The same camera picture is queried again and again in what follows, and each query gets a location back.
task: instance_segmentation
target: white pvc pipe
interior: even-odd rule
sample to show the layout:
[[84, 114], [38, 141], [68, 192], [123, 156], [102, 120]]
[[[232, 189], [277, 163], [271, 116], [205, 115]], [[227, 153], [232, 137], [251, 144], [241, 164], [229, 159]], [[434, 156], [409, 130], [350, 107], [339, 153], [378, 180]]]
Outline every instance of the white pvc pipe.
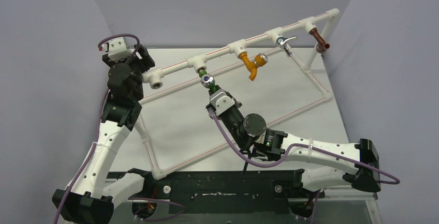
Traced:
[[209, 60], [212, 60], [212, 59], [220, 57], [220, 56], [224, 56], [224, 55], [229, 54], [229, 53], [230, 53], [230, 49], [228, 47], [222, 47], [216, 51], [206, 53], [206, 59], [207, 59], [207, 61], [209, 61]]
[[317, 87], [317, 89], [324, 95], [328, 95], [328, 91], [323, 87], [323, 85], [317, 80], [317, 78], [314, 76], [314, 74], [306, 68], [306, 65], [300, 60], [299, 56], [294, 52], [294, 50], [287, 45], [290, 49], [292, 56], [291, 58], [296, 62], [296, 64], [299, 66], [299, 68], [302, 70], [302, 72], [313, 82], [313, 84]]
[[142, 116], [139, 115], [138, 121], [136, 121], [136, 123], [134, 123], [134, 128], [139, 133], [139, 136], [140, 136], [140, 139], [142, 140], [142, 143], [145, 144], [145, 149], [146, 149], [146, 152], [148, 154], [148, 159], [150, 162], [151, 170], [160, 170], [160, 168], [158, 167], [157, 159], [155, 158], [154, 150], [153, 150], [152, 145], [151, 145], [151, 136], [148, 133], [148, 131], [146, 130], [146, 128], [144, 128], [144, 125], [145, 125], [144, 123], [145, 122], [143, 121]]
[[[299, 22], [296, 22], [294, 24], [282, 27], [282, 29], [283, 29], [282, 34], [285, 33], [285, 32], [290, 32], [290, 31], [296, 30], [296, 29], [305, 28], [305, 26], [307, 24], [309, 24], [309, 22], [313, 22], [313, 24], [314, 24], [316, 22], [323, 21], [323, 20], [330, 19], [332, 17], [338, 16], [338, 14], [339, 14], [339, 10], [338, 9], [331, 9], [331, 10], [329, 10], [329, 11], [323, 13], [323, 14], [320, 14], [318, 16], [309, 17], [309, 18], [303, 19], [303, 20], [301, 20]], [[261, 35], [258, 35], [258, 36], [254, 36], [252, 38], [249, 38], [249, 39], [245, 40], [245, 47], [251, 46], [253, 44], [256, 44], [258, 42], [261, 42], [261, 41], [267, 40], [267, 39], [269, 39], [267, 34], [261, 34]], [[223, 48], [220, 48], [220, 49], [218, 49], [216, 51], [213, 51], [213, 52], [210, 52], [210, 53], [206, 53], [206, 54], [203, 54], [203, 55], [205, 55], [206, 61], [209, 61], [211, 59], [223, 56], [225, 54], [229, 54], [231, 52], [233, 52], [233, 51], [231, 51], [231, 49], [229, 47], [223, 47]], [[162, 71], [163, 71], [162, 77], [164, 77], [165, 75], [169, 75], [171, 73], [174, 73], [174, 72], [177, 72], [177, 71], [189, 68], [190, 66], [191, 65], [189, 64], [188, 61], [182, 61], [182, 62], [180, 62], [178, 64], [168, 66], [168, 67], [162, 69]], [[156, 75], [156, 77], [151, 77], [150, 74], [151, 73], [159, 73], [159, 71], [160, 71], [160, 69], [158, 68], [158, 69], [156, 69], [156, 72], [145, 72], [145, 73], [143, 73], [142, 76], [144, 78], [144, 82], [145, 83], [150, 83], [150, 81], [149, 81], [150, 78], [156, 78], [157, 79], [157, 75]]]
[[299, 114], [301, 114], [301, 113], [303, 113], [303, 112], [305, 112], [305, 111], [307, 111], [309, 109], [312, 109], [315, 106], [318, 106], [318, 105], [324, 103], [325, 102], [324, 100], [325, 100], [325, 98], [322, 97], [322, 98], [320, 98], [319, 100], [317, 100], [315, 102], [312, 102], [312, 103], [310, 103], [310, 104], [308, 104], [308, 105], [306, 105], [306, 106], [304, 106], [304, 107], [302, 107], [300, 109], [295, 110], [294, 112], [291, 112], [291, 113], [289, 113], [287, 115], [282, 116], [279, 119], [276, 119], [276, 120], [268, 123], [267, 127], [273, 127], [273, 126], [276, 126], [276, 125], [278, 125], [278, 124], [280, 124], [282, 122], [285, 122], [285, 121], [293, 118], [294, 116], [297, 116], [297, 115], [299, 115]]
[[166, 68], [162, 69], [162, 71], [163, 71], [164, 75], [169, 75], [171, 73], [177, 72], [177, 71], [182, 70], [182, 69], [186, 69], [188, 67], [189, 67], [189, 63], [187, 61], [183, 61], [179, 64], [166, 67]]
[[[264, 54], [266, 56], [269, 56], [269, 55], [275, 54], [275, 53], [280, 52], [280, 51], [281, 51], [281, 49], [279, 49], [279, 48], [273, 48], [271, 50], [268, 50], [268, 51], [264, 52]], [[249, 58], [249, 60], [252, 62], [254, 60], [254, 58], [255, 57], [251, 57], [251, 58]], [[239, 62], [236, 62], [236, 63], [234, 63], [232, 65], [226, 66], [226, 67], [218, 69], [216, 71], [213, 71], [210, 74], [212, 76], [218, 76], [218, 75], [221, 75], [221, 74], [223, 74], [225, 72], [228, 72], [228, 71], [234, 70], [236, 68], [239, 68], [239, 67], [241, 67], [243, 65], [244, 65], [244, 63], [242, 61], [239, 61]], [[158, 93], [155, 93], [153, 95], [147, 96], [147, 97], [143, 98], [142, 100], [140, 100], [139, 103], [141, 105], [144, 105], [144, 104], [146, 104], [146, 103], [148, 103], [150, 101], [153, 101], [155, 99], [159, 99], [159, 98], [161, 98], [163, 96], [166, 96], [168, 94], [180, 91], [180, 90], [182, 90], [184, 88], [187, 88], [187, 87], [189, 87], [191, 85], [194, 85], [194, 84], [197, 84], [197, 83], [200, 83], [200, 78], [191, 79], [191, 80], [189, 80], [187, 82], [184, 82], [182, 84], [176, 85], [174, 87], [165, 89], [165, 90], [160, 91]]]

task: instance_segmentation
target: silver faucet handle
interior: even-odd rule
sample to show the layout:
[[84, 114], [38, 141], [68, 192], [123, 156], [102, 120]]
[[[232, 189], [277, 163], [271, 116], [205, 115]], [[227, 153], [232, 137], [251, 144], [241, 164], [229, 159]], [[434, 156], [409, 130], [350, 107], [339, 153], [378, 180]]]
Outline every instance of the silver faucet handle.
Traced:
[[296, 39], [296, 38], [297, 38], [297, 36], [292, 36], [292, 37], [289, 37], [289, 38], [285, 38], [285, 37], [281, 36], [281, 37], [277, 38], [276, 44], [277, 44], [278, 47], [282, 48], [285, 51], [285, 53], [287, 54], [288, 57], [291, 57], [292, 56], [292, 52], [287, 47], [287, 44], [288, 44], [288, 41]]

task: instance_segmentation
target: white table surface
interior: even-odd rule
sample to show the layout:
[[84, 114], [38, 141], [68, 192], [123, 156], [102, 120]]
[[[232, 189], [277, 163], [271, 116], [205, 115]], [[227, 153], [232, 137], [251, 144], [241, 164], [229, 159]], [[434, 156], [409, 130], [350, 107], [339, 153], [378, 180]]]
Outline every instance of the white table surface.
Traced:
[[[311, 49], [294, 50], [302, 60], [305, 60]], [[193, 55], [214, 50], [216, 49], [149, 49], [149, 53], [155, 60], [156, 66], [164, 68]], [[249, 48], [247, 51], [251, 57], [267, 50], [270, 48]], [[234, 54], [221, 56], [208, 61], [207, 71], [214, 71], [237, 61]], [[332, 92], [320, 54], [314, 60], [312, 72], [319, 82]], [[255, 81], [250, 81], [249, 75], [245, 67], [239, 67], [215, 77], [216, 83], [221, 88], [229, 91], [242, 102], [240, 111], [244, 116], [258, 113], [269, 123], [322, 98], [319, 90], [284, 52], [269, 56], [269, 62], [258, 69]], [[184, 69], [165, 76], [160, 89], [153, 90], [145, 84], [144, 95], [152, 95], [196, 77], [193, 68]], [[151, 135], [154, 153], [161, 169], [176, 165], [225, 142], [214, 121], [208, 117], [205, 109], [208, 102], [208, 90], [197, 83], [143, 106], [141, 115]], [[334, 98], [272, 129], [319, 141], [348, 143]], [[184, 170], [242, 170], [243, 165], [244, 161], [228, 148]], [[131, 168], [151, 169], [144, 144], [135, 129], [122, 144], [110, 171], [126, 171]], [[299, 168], [315, 168], [315, 166], [304, 162], [284, 162], [266, 170]], [[254, 166], [249, 166], [248, 169], [264, 170]]]

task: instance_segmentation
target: black bracket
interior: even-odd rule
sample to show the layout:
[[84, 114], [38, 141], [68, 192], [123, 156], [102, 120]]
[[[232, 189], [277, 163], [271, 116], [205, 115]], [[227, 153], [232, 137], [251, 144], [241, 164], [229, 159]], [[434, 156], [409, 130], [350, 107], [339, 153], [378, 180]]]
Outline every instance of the black bracket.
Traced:
[[[65, 190], [57, 189], [52, 196], [52, 202], [58, 208]], [[64, 220], [77, 224], [107, 224], [113, 216], [114, 205], [112, 197], [96, 199], [70, 192], [61, 209]]]
[[[373, 142], [368, 139], [360, 139], [358, 144], [355, 144], [355, 148], [360, 150], [360, 162], [373, 166], [379, 169], [379, 155], [373, 145]], [[352, 184], [354, 189], [358, 189], [365, 192], [380, 192], [381, 183], [379, 182], [379, 173], [366, 169], [362, 166], [359, 168], [355, 175], [345, 174], [343, 179]]]
[[126, 126], [132, 131], [140, 110], [142, 106], [137, 101], [121, 101], [112, 99], [110, 96], [104, 106], [101, 119], [103, 123], [105, 121], [116, 122], [118, 126]]

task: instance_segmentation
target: gray wall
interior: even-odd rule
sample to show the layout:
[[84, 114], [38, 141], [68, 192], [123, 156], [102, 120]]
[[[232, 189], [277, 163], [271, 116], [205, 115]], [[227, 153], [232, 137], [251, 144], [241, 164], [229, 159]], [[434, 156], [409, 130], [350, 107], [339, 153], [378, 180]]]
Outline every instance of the gray wall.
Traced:
[[437, 223], [439, 0], [351, 0], [325, 65], [351, 142], [368, 138], [382, 169], [384, 222]]
[[106, 85], [93, 0], [0, 0], [0, 222], [51, 223]]
[[[96, 0], [111, 31], [133, 33], [148, 47], [222, 47], [350, 0]], [[315, 40], [297, 31], [295, 46]], [[258, 44], [272, 46], [271, 42]]]

